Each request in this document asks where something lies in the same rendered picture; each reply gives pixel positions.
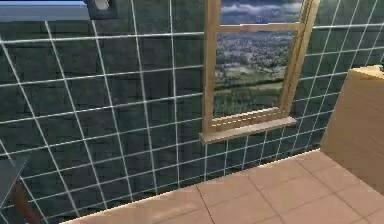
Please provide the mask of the dark square wall mount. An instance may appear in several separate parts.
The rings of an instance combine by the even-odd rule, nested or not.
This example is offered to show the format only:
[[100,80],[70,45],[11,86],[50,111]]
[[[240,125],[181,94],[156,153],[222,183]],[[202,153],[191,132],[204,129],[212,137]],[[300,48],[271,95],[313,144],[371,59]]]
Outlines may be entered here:
[[117,17],[115,0],[83,0],[92,20],[106,20]]

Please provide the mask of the wooden framed window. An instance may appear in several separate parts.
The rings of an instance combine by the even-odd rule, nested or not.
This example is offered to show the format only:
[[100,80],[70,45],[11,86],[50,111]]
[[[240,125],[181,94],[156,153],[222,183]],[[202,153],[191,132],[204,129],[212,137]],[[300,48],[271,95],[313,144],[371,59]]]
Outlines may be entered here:
[[205,1],[202,143],[296,123],[293,98],[320,1]]

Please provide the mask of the light wooden cabinet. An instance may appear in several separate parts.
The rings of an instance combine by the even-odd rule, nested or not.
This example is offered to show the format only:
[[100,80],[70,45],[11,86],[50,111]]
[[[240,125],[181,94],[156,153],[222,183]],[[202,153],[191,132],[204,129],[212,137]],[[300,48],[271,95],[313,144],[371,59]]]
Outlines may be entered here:
[[348,71],[320,150],[384,195],[384,70]]

